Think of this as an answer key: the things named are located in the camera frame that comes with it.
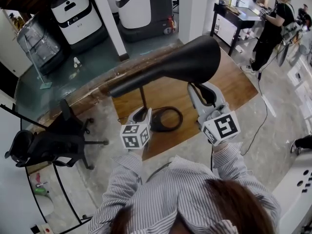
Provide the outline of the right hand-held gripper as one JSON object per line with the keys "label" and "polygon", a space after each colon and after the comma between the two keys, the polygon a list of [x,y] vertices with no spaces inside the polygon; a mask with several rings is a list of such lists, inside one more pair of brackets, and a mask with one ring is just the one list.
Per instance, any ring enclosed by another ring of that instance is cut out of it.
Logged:
{"label": "right hand-held gripper", "polygon": [[216,103],[216,93],[203,84],[196,87],[188,83],[187,90],[193,107],[198,113],[199,130],[213,146],[218,146],[235,138],[240,126],[235,111],[230,110],[225,101]]}

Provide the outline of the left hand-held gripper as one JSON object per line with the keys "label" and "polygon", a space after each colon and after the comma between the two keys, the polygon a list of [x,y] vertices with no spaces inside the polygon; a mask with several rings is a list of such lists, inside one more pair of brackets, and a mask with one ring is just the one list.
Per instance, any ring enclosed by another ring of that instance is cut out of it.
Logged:
{"label": "left hand-held gripper", "polygon": [[120,139],[125,149],[142,149],[147,145],[150,140],[151,118],[152,108],[147,112],[146,108],[138,108],[132,113],[131,120],[121,126]]}

